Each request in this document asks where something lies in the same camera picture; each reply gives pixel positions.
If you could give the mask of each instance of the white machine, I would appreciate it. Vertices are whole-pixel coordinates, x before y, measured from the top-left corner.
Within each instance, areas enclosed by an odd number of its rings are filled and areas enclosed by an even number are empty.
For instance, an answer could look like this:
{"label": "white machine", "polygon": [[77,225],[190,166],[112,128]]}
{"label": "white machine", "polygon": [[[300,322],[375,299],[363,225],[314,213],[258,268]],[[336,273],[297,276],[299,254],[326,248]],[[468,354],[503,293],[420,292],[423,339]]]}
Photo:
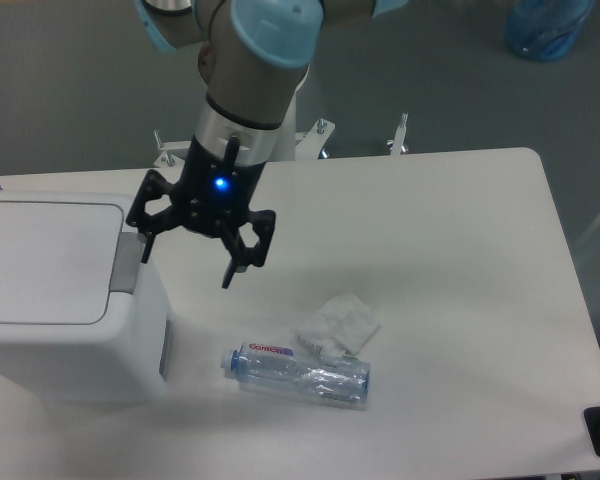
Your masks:
{"label": "white machine", "polygon": [[131,200],[0,192],[0,374],[56,400],[165,391],[170,306]]}

